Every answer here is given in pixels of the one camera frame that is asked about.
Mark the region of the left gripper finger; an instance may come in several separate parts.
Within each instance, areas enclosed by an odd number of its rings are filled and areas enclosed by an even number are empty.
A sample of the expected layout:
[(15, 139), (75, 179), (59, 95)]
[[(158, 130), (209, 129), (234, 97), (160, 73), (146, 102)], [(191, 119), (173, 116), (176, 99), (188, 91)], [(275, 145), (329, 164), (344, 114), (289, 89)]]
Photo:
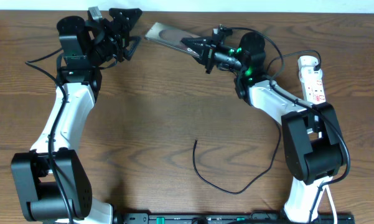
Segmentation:
[(131, 31), (143, 12), (140, 8), (119, 9), (110, 8), (109, 15), (113, 18), (113, 22), (121, 31)]
[(137, 35), (131, 36), (128, 39), (127, 46), (123, 48), (124, 59), (131, 60), (140, 42), (141, 42), (141, 37)]

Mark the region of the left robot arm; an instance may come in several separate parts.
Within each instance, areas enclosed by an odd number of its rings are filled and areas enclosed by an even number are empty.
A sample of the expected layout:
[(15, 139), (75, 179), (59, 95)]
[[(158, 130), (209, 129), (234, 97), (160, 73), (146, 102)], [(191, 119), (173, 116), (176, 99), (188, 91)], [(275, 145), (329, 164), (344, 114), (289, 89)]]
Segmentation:
[(24, 218), (43, 223), (122, 223), (115, 208), (94, 198), (78, 158), (86, 119), (96, 104), (102, 71), (130, 60), (140, 42), (131, 30), (138, 8), (97, 7), (87, 18), (57, 23), (61, 47), (54, 52), (56, 99), (44, 130), (28, 152), (17, 153), (11, 171)]

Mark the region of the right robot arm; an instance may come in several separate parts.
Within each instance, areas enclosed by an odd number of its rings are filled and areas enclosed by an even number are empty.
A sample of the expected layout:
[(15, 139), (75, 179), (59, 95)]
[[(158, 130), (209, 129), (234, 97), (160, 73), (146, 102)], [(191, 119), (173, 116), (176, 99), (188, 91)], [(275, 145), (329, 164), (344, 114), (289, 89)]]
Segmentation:
[(218, 27), (210, 37), (184, 37), (197, 53), (196, 61), (210, 73), (213, 67), (235, 74), (235, 90), (248, 105), (276, 122), (279, 143), (293, 181), (284, 215), (291, 223), (321, 221), (319, 202), (324, 189), (344, 180), (351, 168), (348, 147), (335, 113), (326, 101), (314, 103), (283, 90), (264, 67), (265, 43), (273, 41), (257, 30), (245, 29), (237, 48), (225, 45), (234, 28)]

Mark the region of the Galaxy smartphone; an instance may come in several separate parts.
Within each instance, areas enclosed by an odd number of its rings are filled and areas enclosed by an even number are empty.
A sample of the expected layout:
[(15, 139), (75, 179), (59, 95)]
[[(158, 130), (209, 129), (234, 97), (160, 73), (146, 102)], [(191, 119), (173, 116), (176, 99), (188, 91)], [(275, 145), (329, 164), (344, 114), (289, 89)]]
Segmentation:
[(199, 54), (181, 42), (183, 38), (198, 38), (198, 35), (156, 22), (146, 33), (145, 39), (168, 48), (199, 58)]

